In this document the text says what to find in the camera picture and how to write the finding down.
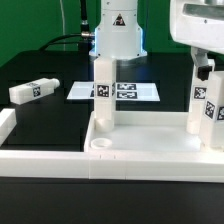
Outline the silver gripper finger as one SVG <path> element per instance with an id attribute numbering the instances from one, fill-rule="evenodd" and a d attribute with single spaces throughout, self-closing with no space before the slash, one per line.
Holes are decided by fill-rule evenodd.
<path id="1" fill-rule="evenodd" d="M 209 64 L 208 60 L 208 51 L 192 47 L 191 57 L 194 63 L 193 80 L 206 81 L 209 78 L 209 73 L 212 71 L 212 66 Z"/>

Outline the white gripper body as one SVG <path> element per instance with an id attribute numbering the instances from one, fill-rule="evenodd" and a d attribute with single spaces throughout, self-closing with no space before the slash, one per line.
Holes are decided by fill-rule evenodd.
<path id="1" fill-rule="evenodd" d="M 170 0 L 175 42 L 224 54 L 224 0 Z"/>

